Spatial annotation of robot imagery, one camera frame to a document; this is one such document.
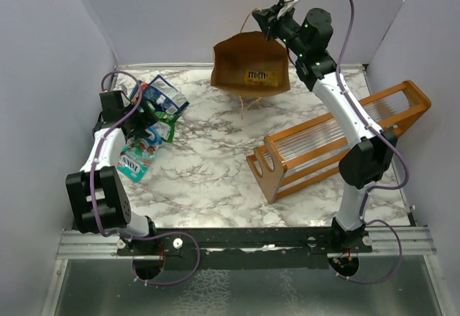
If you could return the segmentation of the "small blue cartoon packet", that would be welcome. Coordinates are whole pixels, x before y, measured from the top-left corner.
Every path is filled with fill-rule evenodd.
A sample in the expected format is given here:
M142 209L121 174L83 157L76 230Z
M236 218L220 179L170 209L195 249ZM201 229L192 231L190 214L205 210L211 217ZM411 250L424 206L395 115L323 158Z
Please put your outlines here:
M163 123L157 122L140 134L140 139L146 141L149 145L161 145L169 139L170 127Z

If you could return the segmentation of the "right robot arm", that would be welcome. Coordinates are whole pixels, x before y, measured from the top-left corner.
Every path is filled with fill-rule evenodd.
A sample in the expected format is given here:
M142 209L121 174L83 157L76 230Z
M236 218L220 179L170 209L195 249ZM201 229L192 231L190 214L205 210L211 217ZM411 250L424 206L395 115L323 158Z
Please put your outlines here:
M397 135L376 123L346 87L327 51L334 32L330 13L311 9L298 24L294 11L283 11L282 5L276 4L255 10L252 16L267 40L279 39L295 54L299 79L331 112L347 140L349 151L339 161L344 193L330 235L331 246L346 252L364 233L368 193L388 170Z

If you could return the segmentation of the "green snack bag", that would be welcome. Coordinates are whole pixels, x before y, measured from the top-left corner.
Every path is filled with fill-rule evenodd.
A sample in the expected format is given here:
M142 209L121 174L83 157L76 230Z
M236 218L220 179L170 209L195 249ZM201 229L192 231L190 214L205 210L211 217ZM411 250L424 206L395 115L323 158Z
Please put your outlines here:
M167 143L172 143L175 135L175 123L179 119L179 115L164 112L159 106L154 106L151 103L149 104L151 108L155 109L155 115L158 117L158 122L163 122L170 127L170 134Z

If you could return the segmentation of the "blue white snack bag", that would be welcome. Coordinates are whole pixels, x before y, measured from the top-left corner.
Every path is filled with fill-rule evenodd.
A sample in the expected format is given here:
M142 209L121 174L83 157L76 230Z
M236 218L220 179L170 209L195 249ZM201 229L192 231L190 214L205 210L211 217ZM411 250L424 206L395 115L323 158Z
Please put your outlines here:
M188 106L186 97L161 75L142 85L143 97L148 100L155 109L169 114L180 114Z

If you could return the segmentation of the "brown paper bag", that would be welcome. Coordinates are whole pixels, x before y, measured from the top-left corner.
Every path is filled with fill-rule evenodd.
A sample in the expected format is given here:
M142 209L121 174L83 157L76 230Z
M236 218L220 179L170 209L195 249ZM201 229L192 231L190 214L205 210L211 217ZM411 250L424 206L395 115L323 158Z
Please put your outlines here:
M287 50L276 40L268 40L262 32L244 30L213 47L213 70L210 85L239 99L240 114L262 98L276 96L290 90L289 58ZM246 85L247 70L275 71L278 86Z

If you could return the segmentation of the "yellow M&M's packet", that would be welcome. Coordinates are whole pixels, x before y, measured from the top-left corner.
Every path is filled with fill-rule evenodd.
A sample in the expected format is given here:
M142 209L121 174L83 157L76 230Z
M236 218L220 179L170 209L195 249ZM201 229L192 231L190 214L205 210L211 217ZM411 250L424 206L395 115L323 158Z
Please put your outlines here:
M247 70L244 75L246 85L263 85L276 88L278 86L278 77L275 71L255 71Z

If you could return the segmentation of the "teal Fox's mint bag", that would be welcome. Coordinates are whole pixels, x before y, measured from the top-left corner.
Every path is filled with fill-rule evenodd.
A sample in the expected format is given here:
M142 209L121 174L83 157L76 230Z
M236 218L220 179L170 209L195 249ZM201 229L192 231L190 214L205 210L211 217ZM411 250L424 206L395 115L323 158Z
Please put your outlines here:
M140 182L152 164L161 142L133 138L122 149L117 169L133 182Z

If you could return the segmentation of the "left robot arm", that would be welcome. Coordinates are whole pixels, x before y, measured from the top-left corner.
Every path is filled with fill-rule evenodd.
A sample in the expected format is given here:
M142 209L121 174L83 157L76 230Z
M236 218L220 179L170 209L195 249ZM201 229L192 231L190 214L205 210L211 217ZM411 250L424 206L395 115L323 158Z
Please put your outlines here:
M65 179L75 227L81 233L132 238L140 253L152 254L159 244L155 223L132 211L117 166L123 148L148 138L157 117L145 101L136 110L121 90L103 91L100 100L91 153L79 172Z

